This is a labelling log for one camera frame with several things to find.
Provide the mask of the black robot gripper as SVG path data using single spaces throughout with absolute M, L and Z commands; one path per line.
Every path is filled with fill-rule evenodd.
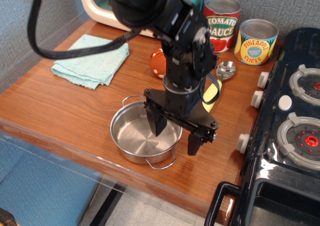
M 171 121 L 190 132 L 187 154 L 195 156 L 204 143 L 212 143 L 217 136 L 218 121 L 202 104 L 201 93 L 205 83 L 191 84 L 189 88 L 146 88 L 145 108 L 151 132 L 157 137 Z

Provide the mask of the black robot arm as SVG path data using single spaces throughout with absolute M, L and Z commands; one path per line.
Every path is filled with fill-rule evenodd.
M 150 30 L 161 40 L 166 58 L 164 90 L 144 90 L 147 119 L 158 136 L 167 121 L 190 132 L 187 153 L 196 155 L 200 146 L 215 139 L 218 123 L 205 109 L 213 103 L 204 99 L 206 80 L 218 57 L 210 42 L 208 21 L 190 0 L 109 0 L 116 19 L 139 32 Z

